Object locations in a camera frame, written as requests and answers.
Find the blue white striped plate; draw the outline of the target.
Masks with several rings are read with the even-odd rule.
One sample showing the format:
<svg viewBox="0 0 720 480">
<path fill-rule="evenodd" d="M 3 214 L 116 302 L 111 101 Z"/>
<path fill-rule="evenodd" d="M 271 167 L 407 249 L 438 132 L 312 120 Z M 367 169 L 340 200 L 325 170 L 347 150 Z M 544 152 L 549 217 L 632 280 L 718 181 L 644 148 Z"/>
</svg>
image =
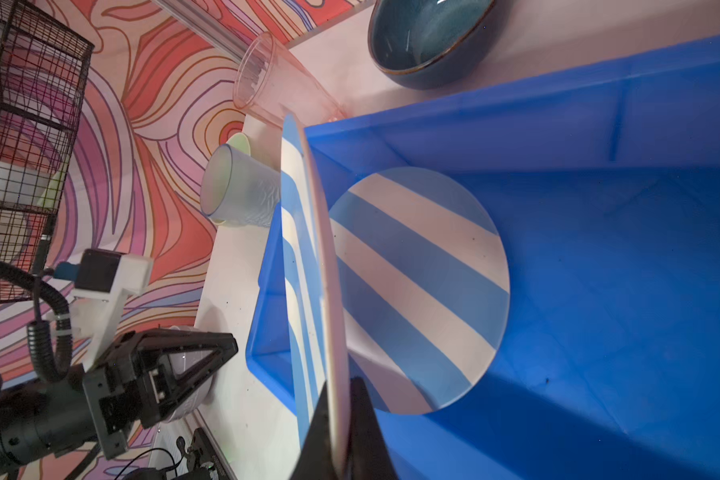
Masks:
<svg viewBox="0 0 720 480">
<path fill-rule="evenodd" d="M 399 167 L 331 207 L 350 364 L 376 408 L 428 414 L 484 376 L 505 334 L 507 255 L 492 218 L 450 177 Z"/>
<path fill-rule="evenodd" d="M 326 194 L 294 114 L 286 116 L 282 133 L 280 215 L 300 440 L 307 440 L 314 422 L 323 423 L 323 450 L 343 478 L 351 403 L 341 287 Z"/>
</svg>

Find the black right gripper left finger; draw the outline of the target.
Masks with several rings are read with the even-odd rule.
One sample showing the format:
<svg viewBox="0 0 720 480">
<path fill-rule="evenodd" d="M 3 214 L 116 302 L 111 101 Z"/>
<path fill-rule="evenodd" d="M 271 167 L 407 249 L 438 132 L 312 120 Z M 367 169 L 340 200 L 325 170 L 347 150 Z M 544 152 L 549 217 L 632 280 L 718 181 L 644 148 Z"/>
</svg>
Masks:
<svg viewBox="0 0 720 480">
<path fill-rule="evenodd" d="M 319 400 L 291 480 L 332 478 L 328 401 Z"/>
</svg>

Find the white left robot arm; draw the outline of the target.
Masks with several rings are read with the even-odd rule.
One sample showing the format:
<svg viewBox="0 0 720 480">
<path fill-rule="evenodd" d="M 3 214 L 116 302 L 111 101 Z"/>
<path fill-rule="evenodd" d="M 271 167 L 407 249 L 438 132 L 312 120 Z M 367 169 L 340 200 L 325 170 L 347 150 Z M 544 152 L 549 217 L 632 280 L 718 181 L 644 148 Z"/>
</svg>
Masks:
<svg viewBox="0 0 720 480">
<path fill-rule="evenodd" d="M 167 420 L 238 352 L 230 333 L 150 329 L 120 335 L 90 370 L 0 394 L 0 476 L 95 441 L 108 459 L 135 423 Z"/>
</svg>

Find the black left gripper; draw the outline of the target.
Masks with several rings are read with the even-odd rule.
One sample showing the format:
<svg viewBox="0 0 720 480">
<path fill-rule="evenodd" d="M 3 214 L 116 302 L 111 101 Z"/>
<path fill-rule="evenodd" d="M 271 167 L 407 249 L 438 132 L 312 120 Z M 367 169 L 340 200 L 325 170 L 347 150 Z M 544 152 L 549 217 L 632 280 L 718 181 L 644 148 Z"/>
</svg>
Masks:
<svg viewBox="0 0 720 480">
<path fill-rule="evenodd" d="M 83 377 L 104 456 L 125 453 L 135 423 L 166 420 L 237 353 L 230 333 L 153 329 L 117 337 Z"/>
</svg>

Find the light green ceramic bowl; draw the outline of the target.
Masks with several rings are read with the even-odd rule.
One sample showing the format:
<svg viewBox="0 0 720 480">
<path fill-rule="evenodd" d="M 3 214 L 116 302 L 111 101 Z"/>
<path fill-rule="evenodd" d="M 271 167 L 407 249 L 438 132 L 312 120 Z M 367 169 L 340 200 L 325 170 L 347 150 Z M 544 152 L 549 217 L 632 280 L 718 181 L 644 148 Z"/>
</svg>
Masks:
<svg viewBox="0 0 720 480">
<path fill-rule="evenodd" d="M 252 147 L 249 138 L 243 132 L 232 134 L 225 144 L 229 147 L 231 155 L 252 155 Z"/>
</svg>

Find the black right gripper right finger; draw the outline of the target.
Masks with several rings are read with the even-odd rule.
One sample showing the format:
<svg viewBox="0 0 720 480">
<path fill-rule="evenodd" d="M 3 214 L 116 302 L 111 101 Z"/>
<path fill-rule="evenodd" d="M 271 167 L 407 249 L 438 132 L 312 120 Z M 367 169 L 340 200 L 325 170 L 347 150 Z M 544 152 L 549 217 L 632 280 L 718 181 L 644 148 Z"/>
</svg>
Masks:
<svg viewBox="0 0 720 480">
<path fill-rule="evenodd" d="M 350 381 L 348 479 L 398 479 L 364 380 Z"/>
</svg>

